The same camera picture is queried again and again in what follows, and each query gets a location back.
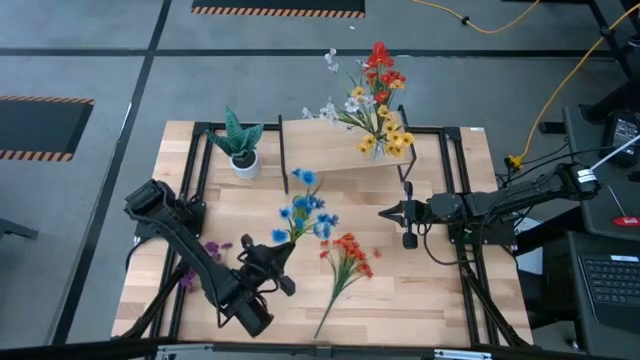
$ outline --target flower stem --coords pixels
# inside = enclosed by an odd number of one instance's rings
[[[327,310],[324,311],[324,315],[322,316],[322,320],[320,320],[320,325],[318,325],[316,334],[313,335],[314,339],[318,337],[318,334],[320,333],[320,329],[322,329],[322,325],[324,324],[324,321],[327,319],[327,315],[329,315],[329,311],[331,311],[331,307],[333,306],[333,303],[338,298],[338,295],[340,295],[340,293],[331,296],[331,301],[329,302],[329,306],[327,306]]]

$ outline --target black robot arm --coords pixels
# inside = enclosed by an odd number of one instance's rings
[[[219,327],[235,316],[249,335],[255,337],[273,319],[258,288],[265,281],[273,280],[276,287],[288,296],[295,293],[294,282],[284,276],[284,265],[293,251],[293,244],[285,243],[276,247],[253,245],[251,237],[244,235],[241,239],[244,251],[238,256],[244,265],[239,270],[230,269],[214,261],[185,227],[185,223],[192,218],[188,207],[176,199],[171,188],[161,181],[150,180],[129,195],[125,212],[131,219],[154,229],[180,255],[176,273],[185,273],[185,268],[191,267],[198,274],[205,297],[217,308]],[[171,288],[181,277],[179,275],[174,274],[175,279],[169,284]],[[162,289],[159,297],[168,293],[170,289]],[[220,313],[227,318],[224,323],[220,321]],[[138,335],[140,329],[146,328],[149,315],[141,317],[136,331],[129,332],[129,335]]]
[[[406,201],[383,210],[380,216],[407,230],[403,245],[418,247],[413,224],[459,224],[476,230],[481,224],[553,199],[574,201],[594,198],[600,189],[591,170],[581,164],[560,164],[552,172],[494,192],[434,194],[426,202],[413,200],[413,186],[405,182]]]

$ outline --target yellow flower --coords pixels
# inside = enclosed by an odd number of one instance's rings
[[[364,137],[364,140],[362,141],[362,143],[368,146],[369,148],[372,148],[373,145],[376,144],[376,138],[373,137],[373,135],[369,134]]]
[[[383,119],[391,120],[391,112],[389,111],[389,107],[387,105],[380,105],[378,108],[378,115]]]
[[[364,88],[357,86],[355,89],[351,90],[351,97],[358,99],[364,95],[364,91]]]
[[[392,143],[388,143],[387,146],[384,147],[384,151],[389,155],[396,155],[396,146]]]
[[[397,145],[398,141],[402,142],[402,134],[397,131],[387,133],[387,140],[393,145]]]
[[[413,142],[416,140],[416,138],[411,133],[404,133],[402,135],[401,140],[402,140],[402,145],[410,146],[411,144],[413,144]]]
[[[358,144],[358,146],[356,146],[356,149],[363,155],[371,154],[371,147],[367,146],[365,143]]]
[[[389,84],[389,88],[404,90],[404,83],[400,79],[395,79],[391,84]]]
[[[397,157],[404,157],[404,148],[402,146],[395,145],[394,154]]]
[[[384,123],[383,129],[384,129],[384,132],[386,132],[387,134],[390,134],[398,130],[398,124],[396,124],[395,121],[387,121]]]

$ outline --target laptop keyboard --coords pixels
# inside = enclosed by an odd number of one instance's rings
[[[581,258],[591,301],[640,307],[640,262]]]

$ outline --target flower bouquet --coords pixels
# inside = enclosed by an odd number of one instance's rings
[[[311,187],[316,184],[316,175],[312,171],[295,169],[292,174],[305,184],[307,191],[304,195],[296,195],[291,202],[292,206],[280,209],[280,218],[287,220],[289,229],[273,230],[273,241],[283,243],[290,238],[295,244],[302,235],[310,233],[321,239],[328,239],[331,236],[331,228],[338,225],[338,215],[321,213],[315,218],[312,217],[314,211],[322,210],[325,206],[325,201],[316,196],[322,184],[318,184],[316,189],[311,191]]]
[[[338,63],[334,58],[335,55],[336,49],[330,49],[324,56],[329,64],[329,70],[336,75],[342,70],[352,85],[350,86],[352,90],[349,91],[338,75],[347,95],[344,110],[329,98],[327,105],[320,109],[319,115],[303,108],[303,116],[326,118],[332,125],[338,122],[344,123],[347,131],[351,131],[354,127],[365,130],[368,134],[356,149],[366,156],[372,156],[373,159],[378,159],[385,153],[403,157],[405,149],[413,144],[414,137],[411,133],[399,132],[402,126],[394,121],[389,108],[396,91],[405,89],[407,79],[400,72],[392,69],[394,62],[384,43],[376,42],[373,45],[372,54],[366,62],[356,60],[361,68],[358,80]]]
[[[320,325],[318,325],[318,330],[316,330],[316,334],[313,336],[314,339],[318,337],[320,329],[322,329],[322,325],[327,319],[327,315],[329,315],[329,311],[331,311],[331,307],[340,293],[362,277],[373,277],[373,271],[371,271],[371,266],[369,266],[368,262],[369,258],[360,250],[360,244],[355,241],[351,233],[333,241],[333,246],[338,249],[339,253],[337,261],[334,259],[331,249],[329,248],[328,240],[322,241],[320,246],[323,249],[320,253],[320,259],[327,259],[329,264],[331,264],[331,270],[333,271],[333,291],[331,293],[329,306],[327,306]],[[378,249],[374,249],[373,256],[380,258],[382,254],[380,254]]]

